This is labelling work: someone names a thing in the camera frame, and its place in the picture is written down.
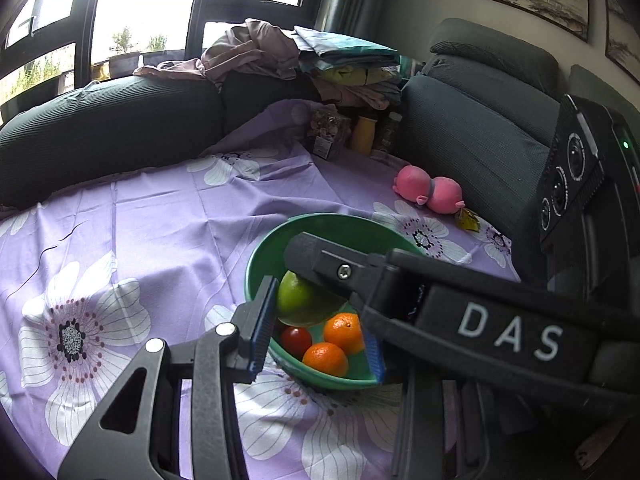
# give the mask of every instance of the yellow tag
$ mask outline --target yellow tag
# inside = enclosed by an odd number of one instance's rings
[[[471,209],[467,209],[466,207],[463,207],[456,213],[456,225],[466,231],[480,232],[480,221],[478,217]]]

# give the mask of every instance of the camera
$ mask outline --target camera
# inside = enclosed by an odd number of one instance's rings
[[[538,184],[547,288],[640,314],[640,162],[624,118],[562,98]]]

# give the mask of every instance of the white flower print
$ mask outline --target white flower print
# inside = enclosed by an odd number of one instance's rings
[[[205,330],[229,321],[232,312],[215,305],[207,313]],[[279,370],[267,353],[264,370],[252,384],[235,384],[236,412],[242,446],[256,460],[267,460],[285,447],[302,420],[308,397],[295,381]]]
[[[207,155],[187,164],[187,171],[195,173],[212,168],[204,175],[204,182],[209,186],[222,186],[231,178],[233,171],[248,180],[260,180],[260,167],[273,164],[272,156],[278,154],[274,147],[255,148],[245,152],[216,153]]]
[[[427,256],[455,264],[470,264],[471,254],[457,243],[447,240],[449,229],[435,218],[421,216],[403,200],[396,200],[395,211],[375,202],[371,219],[399,232]]]
[[[205,329],[229,321],[231,315],[228,308],[213,306]],[[309,417],[308,407],[317,409],[302,443],[302,463],[311,480],[360,480],[366,457],[358,442],[358,415],[374,444],[389,452],[393,449],[400,403],[397,386],[330,397],[297,384],[267,356],[263,373],[252,384],[236,384],[235,393],[242,446],[255,460],[281,452],[297,425]]]
[[[27,218],[29,218],[29,214],[35,215],[38,209],[44,209],[47,205],[47,202],[38,202],[38,204],[31,209],[27,209],[27,211],[9,216],[9,218],[6,218],[4,221],[0,221],[0,236],[6,232],[9,232],[9,235],[11,236],[15,235],[20,229],[22,229]]]
[[[6,383],[6,374],[0,372],[0,406],[4,408],[6,414],[11,418],[12,399],[9,395],[9,386]]]
[[[370,439],[389,453],[393,452],[396,442],[400,397],[400,386],[393,384],[367,391],[358,403]]]
[[[358,419],[348,405],[317,396],[316,421],[302,441],[302,466],[310,480],[360,480],[366,457],[358,442]]]
[[[58,378],[45,418],[63,446],[71,445],[94,410],[94,391],[102,397],[130,361],[111,347],[142,343],[151,327],[138,281],[109,285],[116,265],[110,251],[78,280],[80,264],[71,262],[22,308],[30,323],[18,332],[22,386],[44,386]],[[106,286],[92,304],[92,296]]]
[[[494,226],[486,220],[478,219],[480,230],[470,234],[481,241],[484,252],[503,269],[507,264],[517,276],[513,264],[511,263],[511,240],[501,234]]]

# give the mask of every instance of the tree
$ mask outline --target tree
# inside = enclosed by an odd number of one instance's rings
[[[112,35],[111,39],[114,46],[110,46],[109,50],[115,52],[116,54],[124,54],[126,52],[131,52],[136,46],[137,43],[131,43],[132,35],[129,30],[129,27],[125,27],[121,32],[116,32]]]
[[[50,56],[45,56],[44,65],[41,65],[40,61],[27,63],[27,65],[22,67],[15,84],[12,85],[8,98],[10,99],[11,97],[17,96],[25,90],[36,86],[38,83],[42,83],[60,74],[62,74],[60,62],[54,62]]]
[[[149,44],[146,49],[150,52],[158,52],[165,48],[166,36],[164,34],[158,34],[157,36],[152,36],[151,39],[149,39]]]

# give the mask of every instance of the bottle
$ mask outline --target bottle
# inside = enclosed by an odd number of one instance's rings
[[[353,133],[351,134],[350,147],[354,152],[369,156],[371,154],[371,147],[373,146],[373,139],[376,136],[376,120],[370,117],[360,116],[358,118],[358,124],[356,124]]]
[[[402,115],[397,112],[391,112],[389,117],[380,124],[373,143],[374,150],[379,150],[383,153],[391,153],[393,151],[400,131],[400,121],[402,121]]]

